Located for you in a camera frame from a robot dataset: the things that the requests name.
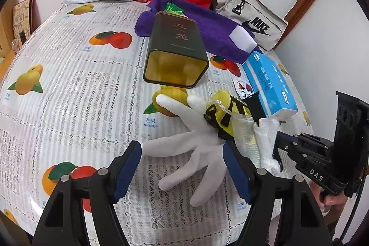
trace green package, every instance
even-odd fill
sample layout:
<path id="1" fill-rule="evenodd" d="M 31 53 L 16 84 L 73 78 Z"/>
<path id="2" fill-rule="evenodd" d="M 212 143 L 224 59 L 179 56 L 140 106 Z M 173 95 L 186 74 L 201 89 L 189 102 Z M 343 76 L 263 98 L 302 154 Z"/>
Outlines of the green package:
<path id="1" fill-rule="evenodd" d="M 181 9 L 180 7 L 177 7 L 176 5 L 174 5 L 170 2 L 168 2 L 165 5 L 164 12 L 179 15 L 179 16 L 183 16 L 183 17 L 187 17 L 185 14 L 183 14 L 183 9 Z"/>

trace screw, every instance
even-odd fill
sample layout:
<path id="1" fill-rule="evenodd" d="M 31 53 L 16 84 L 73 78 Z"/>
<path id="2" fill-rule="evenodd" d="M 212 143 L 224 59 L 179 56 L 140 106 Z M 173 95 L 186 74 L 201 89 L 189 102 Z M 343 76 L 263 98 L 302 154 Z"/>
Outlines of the screw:
<path id="1" fill-rule="evenodd" d="M 105 175 L 108 173 L 108 168 L 101 168 L 97 172 L 99 175 Z"/>
<path id="2" fill-rule="evenodd" d="M 65 183 L 66 181 L 68 181 L 68 180 L 69 180 L 69 178 L 70 178 L 70 176 L 69 176 L 68 174 L 64 174 L 64 175 L 60 178 L 60 180 L 61 180 L 63 183 Z"/>
<path id="3" fill-rule="evenodd" d="M 265 175 L 266 174 L 266 170 L 264 168 L 257 168 L 256 172 L 259 175 Z"/>
<path id="4" fill-rule="evenodd" d="M 302 183 L 304 181 L 304 178 L 298 174 L 295 176 L 295 180 L 298 181 L 299 183 Z"/>

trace lace tablecloth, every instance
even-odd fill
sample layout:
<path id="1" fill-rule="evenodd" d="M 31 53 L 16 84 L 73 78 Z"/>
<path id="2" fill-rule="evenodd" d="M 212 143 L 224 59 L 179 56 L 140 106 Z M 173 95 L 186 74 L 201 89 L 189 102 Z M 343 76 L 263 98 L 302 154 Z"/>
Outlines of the lace tablecloth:
<path id="1" fill-rule="evenodd" d="M 31 234 L 49 198 L 47 192 L 55 184 L 48 178 L 54 165 L 70 162 L 75 167 L 107 167 L 132 140 L 188 131 L 179 118 L 152 110 L 152 96 L 161 87 L 143 81 L 148 38 L 134 33 L 138 16 L 147 10 L 145 4 L 107 1 L 94 3 L 90 11 L 86 7 L 74 10 L 77 7 L 61 7 L 36 30 L 1 85 L 0 209 Z M 126 33 L 120 34 L 125 38 L 129 34 L 132 42 L 126 47 L 118 38 L 96 45 L 93 37 L 112 32 Z M 267 55 L 280 63 L 274 52 Z M 199 84 L 187 93 L 209 99 L 225 89 L 236 95 L 233 78 L 246 79 L 242 66 L 238 68 L 240 77 L 210 65 Z M 13 85 L 27 71 L 27 80 L 35 80 L 29 92 L 27 84 L 23 88 Z M 285 77 L 299 112 L 281 130 L 312 133 L 301 98 L 289 75 Z M 158 181 L 189 157 L 190 153 L 141 159 L 126 197 L 115 205 L 131 245 L 223 246 L 237 239 L 249 207 L 237 195 L 228 173 L 213 197 L 197 208 L 191 207 L 189 200 L 204 170 L 169 191 L 159 189 Z M 284 151 L 281 157 L 285 165 L 282 176 L 296 174 Z M 277 200 L 273 217 L 279 212 Z M 85 217 L 91 243 L 98 245 L 91 213 L 85 211 Z"/>

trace cardboard box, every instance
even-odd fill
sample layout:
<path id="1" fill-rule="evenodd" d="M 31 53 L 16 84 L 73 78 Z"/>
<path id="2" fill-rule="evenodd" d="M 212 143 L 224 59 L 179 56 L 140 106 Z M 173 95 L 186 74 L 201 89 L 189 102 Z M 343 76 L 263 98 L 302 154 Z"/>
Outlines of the cardboard box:
<path id="1" fill-rule="evenodd" d="M 14 40 L 13 7 L 17 0 L 7 0 L 0 11 L 0 57 L 6 57 Z"/>
<path id="2" fill-rule="evenodd" d="M 259 100 L 266 116 L 285 121 L 297 113 L 291 90 L 273 60 L 254 51 L 242 66 L 253 90 L 260 91 Z"/>

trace blue gripper pad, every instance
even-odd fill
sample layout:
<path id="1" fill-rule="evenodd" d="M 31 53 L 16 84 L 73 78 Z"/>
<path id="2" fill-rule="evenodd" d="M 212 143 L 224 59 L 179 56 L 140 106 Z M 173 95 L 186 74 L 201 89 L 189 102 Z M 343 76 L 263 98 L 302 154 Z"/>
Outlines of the blue gripper pad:
<path id="1" fill-rule="evenodd" d="M 246 203 L 251 204 L 249 179 L 247 178 L 228 143 L 224 143 L 223 145 L 223 160 L 226 163 L 238 195 L 243 198 Z"/>
<path id="2" fill-rule="evenodd" d="M 114 200 L 116 202 L 123 198 L 127 193 L 128 187 L 132 181 L 132 178 L 136 172 L 137 166 L 140 163 L 142 148 L 141 144 L 134 141 L 134 144 L 130 144 L 125 152 L 130 152 L 125 163 L 122 166 L 118 176 L 116 177 L 116 187 L 114 193 Z"/>

